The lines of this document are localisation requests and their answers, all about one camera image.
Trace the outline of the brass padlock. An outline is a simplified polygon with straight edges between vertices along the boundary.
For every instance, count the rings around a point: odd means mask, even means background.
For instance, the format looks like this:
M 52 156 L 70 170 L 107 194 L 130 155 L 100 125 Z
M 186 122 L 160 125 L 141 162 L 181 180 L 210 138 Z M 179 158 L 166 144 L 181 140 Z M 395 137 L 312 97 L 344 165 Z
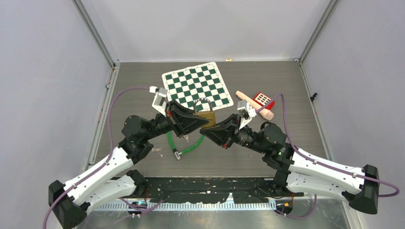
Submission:
M 203 103 L 203 101 L 207 102 L 209 105 L 209 111 L 197 111 L 197 104 L 199 102 Z M 215 112 L 213 111 L 213 105 L 212 102 L 205 98 L 199 98 L 194 101 L 193 103 L 193 113 L 199 117 L 205 118 L 208 120 L 208 123 L 203 125 L 202 128 L 209 128 L 213 127 L 216 125 L 216 119 L 215 119 Z

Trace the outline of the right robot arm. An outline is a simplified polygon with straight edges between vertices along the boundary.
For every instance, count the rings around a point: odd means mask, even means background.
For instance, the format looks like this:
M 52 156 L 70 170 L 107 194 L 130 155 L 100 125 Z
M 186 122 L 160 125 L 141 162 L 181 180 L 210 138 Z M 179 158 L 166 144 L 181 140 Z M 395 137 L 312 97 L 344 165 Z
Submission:
M 228 149 L 238 144 L 263 154 L 262 160 L 276 170 L 273 191 L 279 195 L 312 193 L 344 202 L 357 211 L 377 214 L 378 169 L 372 165 L 351 167 L 315 156 L 288 142 L 287 135 L 275 123 L 266 121 L 258 132 L 241 127 L 242 118 L 232 114 L 200 133 Z

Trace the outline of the green cable lock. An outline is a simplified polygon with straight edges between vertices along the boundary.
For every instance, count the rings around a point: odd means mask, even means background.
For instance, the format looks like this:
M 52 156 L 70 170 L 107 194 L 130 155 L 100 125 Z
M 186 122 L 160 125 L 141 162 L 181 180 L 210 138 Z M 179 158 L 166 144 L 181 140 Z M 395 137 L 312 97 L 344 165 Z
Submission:
M 176 158 L 177 160 L 181 160 L 181 155 L 182 155 L 182 154 L 186 154 L 186 153 L 188 153 L 188 152 L 194 150 L 194 149 L 195 149 L 196 147 L 198 147 L 198 146 L 201 144 L 201 142 L 204 140 L 204 136 L 201 136 L 201 137 L 199 138 L 199 140 L 198 140 L 193 146 L 191 146 L 191 147 L 189 147 L 189 148 L 187 148 L 187 149 L 185 149 L 185 150 L 179 152 L 179 151 L 177 150 L 177 148 L 175 147 L 175 145 L 174 145 L 174 142 L 173 142 L 172 137 L 171 137 L 171 132 L 168 132 L 168 133 L 167 133 L 167 137 L 168 137 L 168 142 L 169 142 L 169 145 L 170 145 L 170 147 L 171 147 L 171 149 L 172 149 L 172 152 L 173 152 L 173 154 L 174 154 L 174 156 L 175 156 L 175 158 Z

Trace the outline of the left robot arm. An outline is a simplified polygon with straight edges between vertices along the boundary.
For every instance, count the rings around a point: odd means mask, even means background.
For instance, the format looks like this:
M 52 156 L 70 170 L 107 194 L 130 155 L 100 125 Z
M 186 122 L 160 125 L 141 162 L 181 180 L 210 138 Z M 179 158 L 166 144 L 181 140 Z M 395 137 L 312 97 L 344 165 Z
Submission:
M 208 123 L 209 119 L 176 101 L 169 102 L 163 112 L 151 120 L 130 115 L 121 131 L 124 139 L 112 148 L 107 157 L 68 181 L 55 180 L 48 186 L 50 209 L 46 215 L 53 213 L 64 229 L 76 227 L 87 216 L 93 192 L 117 173 L 145 158 L 153 148 L 149 140 L 170 131 L 177 136 L 185 136 Z

